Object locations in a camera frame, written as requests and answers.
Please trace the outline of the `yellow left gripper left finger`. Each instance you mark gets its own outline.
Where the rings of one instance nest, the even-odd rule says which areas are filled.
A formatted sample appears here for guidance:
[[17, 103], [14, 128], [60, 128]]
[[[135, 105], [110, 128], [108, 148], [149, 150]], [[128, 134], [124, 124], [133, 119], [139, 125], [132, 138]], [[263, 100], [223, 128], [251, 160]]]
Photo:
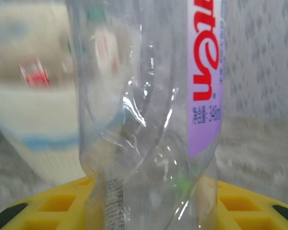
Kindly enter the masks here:
[[11, 204], [0, 212], [0, 230], [83, 230], [96, 180], [84, 177]]

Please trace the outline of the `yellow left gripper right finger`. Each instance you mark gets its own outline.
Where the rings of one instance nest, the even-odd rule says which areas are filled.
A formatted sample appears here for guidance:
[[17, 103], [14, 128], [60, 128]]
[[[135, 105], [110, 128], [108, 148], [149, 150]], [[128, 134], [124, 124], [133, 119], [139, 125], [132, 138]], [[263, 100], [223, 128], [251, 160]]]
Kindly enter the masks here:
[[218, 182], [217, 230], [288, 230], [288, 204]]

